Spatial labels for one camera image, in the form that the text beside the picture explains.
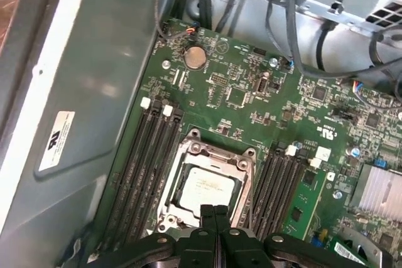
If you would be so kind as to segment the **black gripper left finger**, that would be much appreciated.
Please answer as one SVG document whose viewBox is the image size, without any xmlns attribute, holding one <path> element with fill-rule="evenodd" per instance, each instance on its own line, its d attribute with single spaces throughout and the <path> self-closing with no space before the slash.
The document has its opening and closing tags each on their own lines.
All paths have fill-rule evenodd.
<svg viewBox="0 0 402 268">
<path fill-rule="evenodd" d="M 84 267 L 213 267 L 215 259 L 215 212 L 200 207 L 201 223 L 178 240 L 154 233 L 84 264 Z"/>
</svg>

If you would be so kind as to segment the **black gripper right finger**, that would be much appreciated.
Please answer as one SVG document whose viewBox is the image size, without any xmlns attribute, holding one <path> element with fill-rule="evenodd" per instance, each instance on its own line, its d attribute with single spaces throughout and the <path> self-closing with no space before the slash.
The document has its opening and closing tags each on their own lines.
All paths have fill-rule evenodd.
<svg viewBox="0 0 402 268">
<path fill-rule="evenodd" d="M 231 226 L 225 205 L 215 207 L 215 221 L 227 267 L 369 267 L 291 235 L 273 233 L 261 242 Z"/>
</svg>

